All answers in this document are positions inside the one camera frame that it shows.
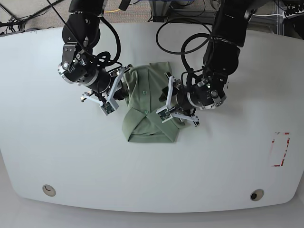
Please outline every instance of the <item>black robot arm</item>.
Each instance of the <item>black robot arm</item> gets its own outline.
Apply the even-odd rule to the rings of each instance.
[[[77,83],[92,90],[99,101],[106,102],[102,93],[110,90],[117,75],[110,75],[105,68],[118,63],[121,44],[118,34],[104,17],[105,4],[103,0],[72,0],[69,8],[71,15],[66,22],[62,39],[64,41],[62,63],[59,73],[70,84]],[[99,23],[102,21],[114,34],[117,52],[111,59],[109,52],[104,51],[93,55],[93,48],[100,39]],[[116,91],[117,99],[124,99],[123,90]]]
[[[221,106],[226,95],[224,86],[228,76],[238,67],[240,48],[244,46],[247,26],[254,10],[264,5],[268,0],[219,0],[215,22],[210,35],[198,33],[189,37],[181,48],[181,60],[187,74],[186,85],[183,81],[173,80],[173,107],[164,106],[158,114],[163,121],[177,114],[187,115],[198,125],[195,116],[196,109],[214,109]],[[194,71],[186,60],[186,46],[194,39],[204,37],[209,39],[203,58],[201,70]],[[170,86],[163,90],[160,101],[169,97]]]

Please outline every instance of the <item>metal bracket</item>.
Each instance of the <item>metal bracket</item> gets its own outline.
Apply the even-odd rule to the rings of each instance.
[[[106,102],[104,103],[103,101],[99,101],[97,99],[91,98],[90,93],[84,93],[82,94],[81,101],[84,102],[86,99],[93,101],[95,103],[99,104],[100,109],[104,112],[105,115],[109,115],[110,113],[116,111],[119,107],[118,103],[114,99],[114,94],[116,92],[117,86],[119,85],[120,80],[123,78],[124,73],[126,71],[125,67],[121,67],[118,69],[118,76],[113,82],[112,88],[110,90],[110,93],[108,97],[106,98]]]
[[[65,70],[68,70],[72,65],[75,49],[76,49],[76,44],[65,44],[63,46],[62,66]]]
[[[169,77],[169,83],[168,83],[168,95],[166,100],[166,105],[164,107],[159,108],[156,113],[160,116],[162,123],[165,123],[172,118],[180,118],[184,120],[189,120],[193,122],[198,122],[199,119],[197,116],[186,116],[182,115],[178,112],[176,112],[175,108],[171,106],[171,99],[172,99],[172,93],[173,93],[173,83],[176,82],[175,78],[173,76]]]

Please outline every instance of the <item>black cable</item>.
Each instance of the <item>black cable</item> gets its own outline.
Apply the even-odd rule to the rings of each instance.
[[[280,5],[276,2],[276,0],[274,0],[274,3],[275,3],[281,10],[284,10],[284,11],[285,11],[285,9],[283,9],[282,7],[280,7]]]
[[[27,17],[30,17],[30,16],[32,16],[32,15],[27,15],[27,16],[24,16],[24,17],[22,17],[22,18],[17,18],[16,20],[23,19],[23,18],[27,18]]]
[[[203,0],[203,2],[204,2],[204,9],[203,9],[203,11],[202,11],[201,13],[199,13],[198,15],[195,15],[195,16],[183,15],[183,14],[178,13],[177,10],[174,10],[174,9],[172,9],[172,12],[174,12],[174,13],[176,13],[176,14],[178,14],[178,15],[181,15],[181,16],[183,16],[183,17],[187,17],[187,18],[199,17],[200,15],[202,15],[202,14],[206,11],[206,3],[205,3],[205,0]]]
[[[182,45],[182,47],[181,47],[181,51],[184,52],[184,51],[186,50],[186,46],[187,46],[192,40],[194,40],[194,39],[196,39],[196,38],[208,38],[208,36],[209,36],[209,34],[207,34],[207,33],[197,33],[197,34],[195,34],[195,35],[189,37],[189,38],[183,43],[183,45]],[[212,40],[212,42],[213,42],[213,49],[212,49],[211,58],[210,58],[210,60],[208,61],[207,65],[211,62],[211,59],[212,59],[212,57],[213,57],[214,46],[215,46],[214,40],[213,40],[213,39],[211,39],[211,40]],[[182,61],[183,65],[184,65],[186,71],[189,72],[189,73],[188,73],[188,76],[187,76],[187,82],[186,82],[186,87],[187,87],[187,89],[189,90],[189,89],[191,88],[191,86],[192,86],[192,79],[193,79],[193,78],[197,78],[197,76],[196,76],[196,74],[194,74],[194,73],[190,73],[191,71],[193,71],[193,68],[191,68],[191,67],[189,66],[189,64],[187,63],[187,60],[186,60],[185,55],[181,55],[181,61]]]
[[[140,2],[140,0],[139,0],[139,1],[136,1],[136,2],[134,2],[134,3],[130,3],[129,5],[135,5],[135,4],[137,4],[138,2]]]
[[[185,52],[186,50],[186,46],[194,39],[196,38],[200,38],[200,37],[203,37],[203,38],[208,38],[209,34],[207,33],[197,33],[197,34],[194,34],[193,36],[189,37],[188,39],[186,39],[186,41],[183,43],[182,47],[181,47],[181,52]],[[186,69],[186,71],[189,71],[191,69],[191,67],[189,66],[187,60],[186,60],[186,56],[185,55],[181,55],[181,61]]]
[[[121,53],[121,44],[120,44],[120,40],[119,40],[119,36],[117,34],[117,32],[115,31],[115,29],[112,27],[112,25],[104,18],[101,17],[100,20],[113,32],[115,39],[116,39],[116,44],[117,44],[117,52],[116,52],[116,56],[113,60],[110,60],[109,58],[103,57],[104,54],[106,54],[106,52],[102,52],[100,54],[98,54],[97,56],[89,53],[85,47],[83,46],[83,44],[81,44],[81,42],[76,38],[75,34],[73,33],[72,29],[66,24],[65,20],[63,20],[63,18],[60,16],[60,14],[58,13],[58,11],[54,8],[54,6],[49,2],[49,0],[47,0],[47,2],[49,3],[49,5],[51,6],[51,8],[53,8],[53,10],[55,11],[55,13],[58,15],[58,17],[61,19],[61,21],[64,23],[64,25],[67,27],[67,29],[70,31],[71,35],[73,36],[73,38],[76,40],[76,42],[78,43],[78,45],[81,47],[81,49],[87,54],[89,55],[88,57],[93,57],[93,59],[90,59],[93,63],[100,62],[99,59],[103,59],[103,60],[108,60],[107,62],[100,62],[101,64],[105,65],[105,67],[107,66],[111,66],[115,63],[118,63],[120,65],[122,65],[121,63],[119,63],[117,60],[120,56]]]
[[[1,3],[0,3],[0,8],[2,8],[4,10],[4,12],[6,12],[9,16],[10,16],[10,20],[14,19],[14,20],[17,20],[17,17],[9,10],[7,9],[5,6],[3,6]]]
[[[189,5],[193,4],[193,3],[194,3],[194,0],[188,1],[186,5],[182,5],[182,4],[179,4],[178,2],[175,2],[175,4],[177,4],[178,6],[180,6],[180,7],[182,7],[182,8],[183,8],[183,7],[186,7],[186,6],[189,6]]]
[[[108,66],[112,66],[115,62],[118,61],[118,59],[120,57],[120,53],[121,53],[121,43],[120,43],[119,36],[118,36],[116,30],[113,28],[113,26],[104,17],[101,17],[100,20],[112,31],[112,33],[115,36],[116,45],[117,45],[116,56],[111,61],[111,63],[109,63],[109,64],[106,65],[108,67]]]
[[[47,0],[47,2],[49,3],[49,5],[53,8],[53,10],[55,11],[55,13],[57,14],[57,16],[61,19],[61,21],[64,23],[64,25],[66,26],[66,28],[70,31],[71,35],[73,36],[73,38],[76,40],[76,42],[78,43],[78,45],[81,47],[81,49],[83,49],[83,51],[91,56],[91,57],[96,57],[93,54],[89,53],[86,48],[83,46],[83,44],[77,39],[77,37],[74,35],[72,29],[66,24],[65,20],[63,20],[63,18],[60,16],[60,14],[57,12],[57,10],[54,8],[54,6],[49,2],[49,0]]]
[[[9,28],[9,30],[11,30],[11,32],[16,32],[13,27]]]
[[[224,3],[225,3],[225,0],[220,0],[220,2],[221,2],[221,7],[219,8],[218,21],[221,21],[221,19],[222,19],[222,17],[223,17],[223,9],[224,9],[223,6],[224,6]],[[199,50],[200,48],[202,48],[204,45],[206,45],[206,44],[209,42],[209,40],[214,36],[215,31],[217,30],[217,28],[218,28],[218,26],[219,26],[219,23],[216,23],[215,26],[214,26],[214,28],[213,28],[213,30],[212,30],[212,32],[211,32],[211,34],[210,34],[210,35],[208,36],[208,38],[207,38],[201,45],[199,45],[198,47],[196,47],[196,48],[194,48],[194,49],[192,49],[192,50],[190,50],[190,51],[185,51],[185,52],[173,52],[173,51],[169,51],[169,50],[167,50],[167,49],[164,49],[164,48],[160,45],[160,43],[159,43],[159,41],[158,41],[158,35],[159,35],[160,30],[161,30],[164,26],[166,26],[166,25],[169,24],[170,22],[177,21],[177,20],[179,20],[179,19],[172,19],[172,20],[170,20],[170,21],[167,21],[167,22],[164,23],[163,25],[161,25],[160,28],[157,30],[157,32],[156,32],[156,37],[155,37],[157,46],[158,46],[161,50],[163,50],[164,52],[167,52],[167,53],[173,54],[173,55],[185,55],[185,54],[190,54],[190,53],[192,53],[192,52],[195,52],[195,51]]]
[[[56,1],[53,2],[51,5],[52,5],[52,6],[55,6],[55,5],[57,5],[57,4],[59,4],[59,3],[63,2],[63,1],[64,1],[64,0],[56,0]],[[28,19],[35,18],[35,16],[38,15],[39,13],[41,13],[41,12],[43,12],[43,11],[45,11],[45,10],[50,9],[50,8],[51,8],[51,5],[49,4],[48,6],[46,6],[46,7],[42,8],[42,9],[38,10],[36,13],[33,13]]]
[[[151,13],[151,17],[148,19],[148,21],[147,21],[147,22],[152,21],[152,17],[153,17],[153,15],[152,15],[152,10],[150,11],[150,13]]]
[[[122,65],[121,65],[121,66],[118,66],[118,67],[115,67],[115,68],[113,68],[113,69],[107,71],[107,73],[111,73],[112,71],[118,70],[118,69],[121,68],[121,67],[122,67]]]
[[[35,15],[35,16],[33,16],[33,17],[30,16],[29,18],[23,20],[23,24],[22,24],[23,27],[25,27],[26,23],[27,23],[29,20],[34,19],[34,18],[37,18],[37,17],[42,16],[42,15],[45,15],[50,9],[51,9],[51,8],[47,9],[47,10],[46,10],[44,13],[42,13],[42,14]]]
[[[213,9],[217,10],[217,8],[215,8],[215,6],[213,5],[213,1],[215,1],[215,0],[210,0],[211,7],[212,7]]]
[[[203,67],[202,69],[199,69],[199,70],[194,70],[194,71],[185,71],[181,74],[181,84],[184,85],[184,82],[183,82],[183,77],[185,74],[189,74],[189,73],[198,73],[200,71],[203,71],[205,69],[205,67]]]

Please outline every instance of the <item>round hole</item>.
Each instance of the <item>round hole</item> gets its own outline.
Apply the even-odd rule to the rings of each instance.
[[[53,197],[53,196],[56,195],[55,189],[52,186],[48,185],[48,184],[43,185],[42,190],[48,196]]]
[[[250,194],[250,199],[252,201],[259,201],[264,196],[264,191],[262,189],[255,190]]]
[[[255,193],[253,193],[252,195],[251,195],[251,199],[252,200],[255,200],[257,198],[257,195],[255,194]]]

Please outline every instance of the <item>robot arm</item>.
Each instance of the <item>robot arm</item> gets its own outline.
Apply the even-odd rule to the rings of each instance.
[[[171,100],[175,102],[174,108],[163,107],[159,109],[159,116],[163,122],[176,114],[183,113],[190,116],[198,125],[195,116],[196,109],[214,109],[221,106],[226,100],[223,90],[228,76],[233,74],[238,67],[240,48],[244,46],[246,31],[253,11],[268,0],[221,0],[212,31],[212,39],[208,43],[207,51],[203,58],[202,74],[197,75],[181,55],[186,68],[186,86],[173,83],[175,94]],[[182,46],[185,52],[186,45],[195,38],[208,37],[208,34],[198,33],[188,38]],[[170,94],[164,90],[162,97]]]
[[[213,109],[221,106],[226,99],[223,91],[228,76],[238,67],[240,48],[244,46],[248,22],[253,10],[264,5],[268,0],[219,0],[221,5],[217,12],[206,54],[203,58],[202,71],[193,71],[181,55],[186,68],[187,82],[168,76],[169,85],[163,90],[160,101],[166,101],[166,106],[159,109],[158,114],[165,122],[172,117],[192,120],[198,125],[195,116],[197,108]],[[128,67],[118,69],[117,74],[109,74],[105,68],[117,62],[120,55],[120,41],[113,27],[102,17],[106,0],[72,0],[69,12],[72,14],[63,28],[62,38],[65,42],[62,63],[59,73],[68,83],[77,83],[91,89],[84,93],[81,101],[92,100],[91,95],[98,97],[97,101],[106,115],[118,108],[115,99],[122,100],[128,96],[121,84],[121,78]],[[117,43],[117,53],[113,60],[109,52],[94,56],[93,47],[100,39],[100,20],[114,33]],[[208,37],[204,33],[195,34],[184,43],[186,45],[197,37]]]
[[[72,0],[69,8],[72,14],[62,31],[65,44],[58,71],[68,83],[77,83],[91,89],[83,94],[81,101],[92,100],[91,96],[95,94],[98,97],[96,102],[108,115],[118,108],[115,99],[127,97],[120,79],[128,68],[117,62],[121,51],[120,40],[114,28],[102,17],[105,3],[105,0]],[[93,47],[100,39],[100,21],[115,35],[117,53],[113,60],[107,51],[93,55]],[[105,68],[115,63],[121,65],[117,69],[118,73],[106,72]]]

